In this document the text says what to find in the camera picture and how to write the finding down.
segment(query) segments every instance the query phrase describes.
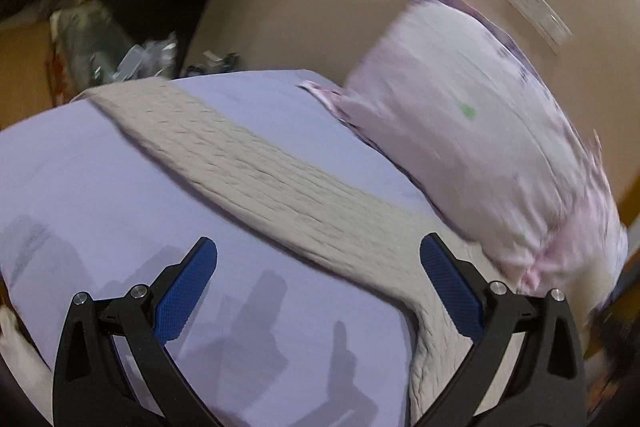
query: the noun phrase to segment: metal screw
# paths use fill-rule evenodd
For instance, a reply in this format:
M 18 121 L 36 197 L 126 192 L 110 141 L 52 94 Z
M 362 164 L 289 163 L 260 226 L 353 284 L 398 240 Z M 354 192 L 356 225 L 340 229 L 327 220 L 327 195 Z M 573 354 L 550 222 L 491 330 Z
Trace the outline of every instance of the metal screw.
M 77 305 L 77 306 L 79 306 L 80 304 L 84 304 L 86 302 L 86 298 L 88 296 L 89 295 L 87 295 L 84 292 L 76 293 L 74 295 L 74 304 Z
M 493 281 L 490 285 L 489 285 L 489 289 L 495 293 L 496 295 L 504 295 L 505 293 L 507 293 L 507 286 L 504 282 L 500 282 L 500 281 Z
M 551 290 L 551 296 L 553 297 L 554 301 L 558 301 L 558 302 L 564 301 L 564 293 L 562 293 L 562 291 L 559 290 L 558 288 L 553 288 Z
M 146 295 L 146 286 L 143 284 L 137 284 L 131 289 L 131 296 L 134 299 L 142 299 Z

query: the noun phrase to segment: pink fabric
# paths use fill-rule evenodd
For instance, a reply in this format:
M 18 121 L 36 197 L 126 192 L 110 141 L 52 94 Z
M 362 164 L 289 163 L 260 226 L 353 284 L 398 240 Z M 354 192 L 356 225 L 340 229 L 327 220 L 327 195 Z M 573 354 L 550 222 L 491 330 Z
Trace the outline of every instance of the pink fabric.
M 519 291 L 606 299 L 626 232 L 600 159 L 513 40 L 461 0 L 413 0 L 345 89 L 303 86 L 406 170 Z

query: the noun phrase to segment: blue gripper pad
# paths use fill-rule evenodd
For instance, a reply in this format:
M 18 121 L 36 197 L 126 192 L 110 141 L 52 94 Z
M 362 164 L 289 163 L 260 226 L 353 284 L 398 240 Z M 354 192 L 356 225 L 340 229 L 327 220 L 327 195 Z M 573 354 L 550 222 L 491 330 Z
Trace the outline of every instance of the blue gripper pad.
M 462 275 L 433 237 L 420 244 L 420 263 L 460 335 L 477 342 L 482 337 L 482 306 Z
M 156 306 L 154 334 L 160 344 L 180 336 L 216 269 L 218 249 L 207 238 Z

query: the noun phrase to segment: pillow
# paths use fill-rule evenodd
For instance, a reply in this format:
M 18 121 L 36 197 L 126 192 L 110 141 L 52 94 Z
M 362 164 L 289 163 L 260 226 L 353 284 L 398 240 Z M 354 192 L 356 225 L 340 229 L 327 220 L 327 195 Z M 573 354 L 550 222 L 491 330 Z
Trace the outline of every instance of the pillow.
M 586 307 L 606 299 L 626 234 L 599 155 L 511 38 L 477 11 L 413 0 L 332 103 L 519 291 L 571 295 L 597 265 L 606 283 Z

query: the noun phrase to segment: light switch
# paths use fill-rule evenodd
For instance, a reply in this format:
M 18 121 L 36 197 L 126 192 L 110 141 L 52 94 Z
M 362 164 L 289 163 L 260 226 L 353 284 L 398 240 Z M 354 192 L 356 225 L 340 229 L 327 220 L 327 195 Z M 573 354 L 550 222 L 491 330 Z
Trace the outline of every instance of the light switch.
M 508 1 L 533 25 L 553 51 L 558 52 L 558 48 L 571 37 L 569 28 L 545 0 Z

